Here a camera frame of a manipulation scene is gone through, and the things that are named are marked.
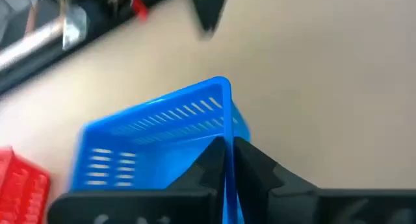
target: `black object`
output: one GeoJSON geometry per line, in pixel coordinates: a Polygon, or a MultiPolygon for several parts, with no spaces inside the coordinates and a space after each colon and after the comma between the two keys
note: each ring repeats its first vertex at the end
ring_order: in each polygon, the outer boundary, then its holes
{"type": "MultiPolygon", "coordinates": [[[[162,0],[143,0],[144,4],[151,8],[162,0]]],[[[59,5],[56,1],[45,0],[55,7],[52,12],[59,11],[59,5]]],[[[11,64],[6,69],[0,71],[0,97],[10,89],[25,82],[35,75],[39,75],[43,70],[49,68],[55,62],[72,54],[74,51],[84,47],[96,38],[104,35],[106,32],[113,30],[122,23],[131,19],[134,14],[131,10],[123,10],[118,18],[109,19],[106,12],[102,11],[101,5],[94,0],[82,0],[77,2],[88,15],[88,34],[79,44],[67,51],[62,50],[62,38],[57,38],[51,43],[39,48],[29,56],[11,64]]]]}
{"type": "Polygon", "coordinates": [[[221,18],[226,0],[192,0],[205,32],[214,32],[221,18]]]}
{"type": "Polygon", "coordinates": [[[226,143],[217,137],[167,189],[67,193],[51,205],[48,223],[221,223],[225,159],[226,143]]]}
{"type": "Polygon", "coordinates": [[[235,173],[246,224],[416,223],[415,190],[319,189],[242,138],[235,173]]]}

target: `metal rod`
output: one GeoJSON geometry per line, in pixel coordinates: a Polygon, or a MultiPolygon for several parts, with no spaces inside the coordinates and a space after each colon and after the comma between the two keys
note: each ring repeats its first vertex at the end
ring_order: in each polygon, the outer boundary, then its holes
{"type": "Polygon", "coordinates": [[[62,18],[57,18],[0,51],[0,71],[62,36],[62,31],[62,18]]]}

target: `beige surface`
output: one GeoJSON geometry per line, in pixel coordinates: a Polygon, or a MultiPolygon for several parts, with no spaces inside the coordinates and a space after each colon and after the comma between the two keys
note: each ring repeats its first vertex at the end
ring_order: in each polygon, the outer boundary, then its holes
{"type": "Polygon", "coordinates": [[[295,173],[416,188],[414,3],[229,0],[204,41],[169,0],[2,97],[0,144],[50,170],[55,197],[84,122],[224,75],[254,144],[295,173]]]}

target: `red plastic basket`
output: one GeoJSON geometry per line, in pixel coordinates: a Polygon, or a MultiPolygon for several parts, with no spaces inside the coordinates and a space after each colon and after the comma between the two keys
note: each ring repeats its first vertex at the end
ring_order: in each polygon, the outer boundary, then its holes
{"type": "Polygon", "coordinates": [[[41,224],[49,185],[43,169],[0,149],[0,224],[41,224]]]}

